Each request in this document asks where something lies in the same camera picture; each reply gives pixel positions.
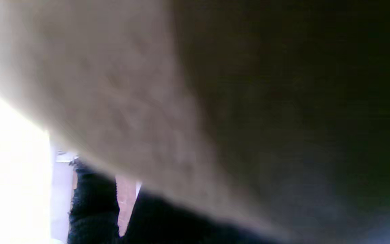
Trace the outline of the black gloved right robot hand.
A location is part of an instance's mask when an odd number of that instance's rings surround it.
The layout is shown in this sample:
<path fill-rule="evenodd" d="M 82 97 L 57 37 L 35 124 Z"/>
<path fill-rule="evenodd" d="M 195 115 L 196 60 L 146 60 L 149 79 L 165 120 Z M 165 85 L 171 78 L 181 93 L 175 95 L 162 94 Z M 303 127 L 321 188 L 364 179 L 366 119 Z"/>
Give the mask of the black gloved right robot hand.
<path fill-rule="evenodd" d="M 216 223 L 141 189 L 126 232 L 119 234 L 115 178 L 70 162 L 77 174 L 69 213 L 69 244 L 274 244 L 249 231 Z"/>

